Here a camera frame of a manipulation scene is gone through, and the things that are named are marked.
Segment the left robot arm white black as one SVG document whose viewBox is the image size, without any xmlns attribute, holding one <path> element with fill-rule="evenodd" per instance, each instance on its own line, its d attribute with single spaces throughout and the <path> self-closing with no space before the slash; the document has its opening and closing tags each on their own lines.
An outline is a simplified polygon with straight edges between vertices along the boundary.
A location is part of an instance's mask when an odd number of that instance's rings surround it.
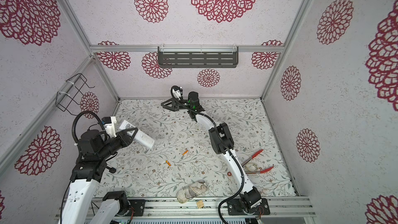
<svg viewBox="0 0 398 224">
<path fill-rule="evenodd" d="M 88 130 L 80 137 L 76 134 L 77 123 L 84 115 L 91 115 L 100 130 Z M 60 224 L 83 224 L 92 199 L 103 177 L 104 171 L 111 171 L 107 162 L 111 156 L 128 147 L 138 133 L 138 128 L 128 128 L 115 132 L 116 118 L 99 118 L 92 111 L 79 113 L 72 124 L 72 137 L 79 155 L 72 170 L 70 183 L 65 191 L 66 200 L 61 202 Z"/>
</svg>

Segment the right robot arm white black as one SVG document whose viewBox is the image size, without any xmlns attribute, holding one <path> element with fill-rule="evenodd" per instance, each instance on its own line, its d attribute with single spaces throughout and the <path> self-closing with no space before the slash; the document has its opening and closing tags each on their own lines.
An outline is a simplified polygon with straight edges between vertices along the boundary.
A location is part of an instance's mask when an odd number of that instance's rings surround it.
<svg viewBox="0 0 398 224">
<path fill-rule="evenodd" d="M 183 97 L 181 87 L 173 86 L 170 92 L 171 98 L 161 103 L 161 106 L 172 112 L 187 110 L 190 118 L 194 122 L 201 124 L 208 131 L 213 151 L 224 159 L 229 172 L 232 173 L 235 179 L 237 193 L 232 198 L 240 197 L 241 207 L 247 213 L 261 205 L 261 194 L 239 162 L 234 149 L 234 140 L 228 125 L 225 122 L 218 124 L 206 114 L 205 109 L 200 104 L 197 92 L 190 92 L 187 98 Z"/>
</svg>

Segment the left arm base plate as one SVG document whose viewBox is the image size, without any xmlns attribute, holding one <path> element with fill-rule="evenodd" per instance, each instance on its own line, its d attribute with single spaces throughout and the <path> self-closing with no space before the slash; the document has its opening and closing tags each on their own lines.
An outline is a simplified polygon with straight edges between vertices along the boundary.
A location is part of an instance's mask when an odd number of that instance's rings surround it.
<svg viewBox="0 0 398 224">
<path fill-rule="evenodd" d="M 129 200 L 129 210 L 127 217 L 142 217 L 145 210 L 146 200 Z"/>
</svg>

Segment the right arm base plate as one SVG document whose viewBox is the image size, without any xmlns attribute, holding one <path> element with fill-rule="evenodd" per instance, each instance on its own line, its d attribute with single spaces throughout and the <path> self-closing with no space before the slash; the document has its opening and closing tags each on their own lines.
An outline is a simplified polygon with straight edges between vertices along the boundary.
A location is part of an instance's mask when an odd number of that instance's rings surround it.
<svg viewBox="0 0 398 224">
<path fill-rule="evenodd" d="M 268 201 L 265 198 L 262 198 L 261 203 L 253 208 L 245 208 L 241 199 L 232 199 L 227 202 L 228 214 L 230 216 L 238 216 L 238 215 L 254 215 L 254 216 L 262 216 L 269 215 L 270 208 L 268 206 Z"/>
</svg>

